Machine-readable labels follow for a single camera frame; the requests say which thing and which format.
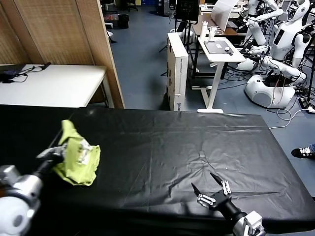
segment shoe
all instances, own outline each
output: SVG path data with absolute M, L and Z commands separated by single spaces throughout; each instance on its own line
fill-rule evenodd
M 292 156 L 298 158 L 315 158 L 315 153 L 310 150 L 309 147 L 296 148 L 291 152 Z

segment white bottle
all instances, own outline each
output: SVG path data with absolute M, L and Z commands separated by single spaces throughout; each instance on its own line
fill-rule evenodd
M 208 22 L 207 21 L 203 21 L 202 22 L 202 27 L 201 27 L 201 34 L 200 34 L 200 38 L 201 39 L 205 39 L 206 38 L 207 31 L 208 31 Z

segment power strip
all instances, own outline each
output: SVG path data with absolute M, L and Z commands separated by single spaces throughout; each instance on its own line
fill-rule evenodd
M 308 110 L 307 112 L 309 114 L 315 114 L 315 109 L 312 106 L 309 105 L 308 101 L 305 98 L 300 97 L 299 98 L 299 103 L 300 103 L 302 109 L 307 109 Z

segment wooden panel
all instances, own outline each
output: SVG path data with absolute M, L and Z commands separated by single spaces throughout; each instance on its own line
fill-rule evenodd
M 0 63 L 28 63 L 30 59 L 23 50 L 14 30 L 0 4 Z
M 96 65 L 107 66 L 107 79 L 115 108 L 124 108 L 124 100 L 100 3 L 97 0 L 76 0 L 82 23 Z
M 29 63 L 32 64 L 43 64 L 44 60 L 41 57 L 38 49 L 36 48 L 36 45 L 26 27 L 24 24 L 24 21 L 14 3 L 13 0 L 0 0 L 4 11 L 6 12 L 6 15 L 8 17 L 8 20 L 13 27 L 17 37 L 20 40 L 21 45 L 24 48 L 24 51 L 28 54 L 28 57 L 30 58 Z
M 45 62 L 91 65 L 93 59 L 73 0 L 14 0 Z

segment yellow-green cloth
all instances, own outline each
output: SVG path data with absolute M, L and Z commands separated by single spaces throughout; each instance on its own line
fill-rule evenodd
M 91 146 L 76 131 L 69 120 L 62 121 L 63 135 L 59 145 L 67 143 L 64 162 L 58 164 L 54 170 L 65 181 L 72 185 L 90 186 L 96 178 L 100 157 L 99 145 Z

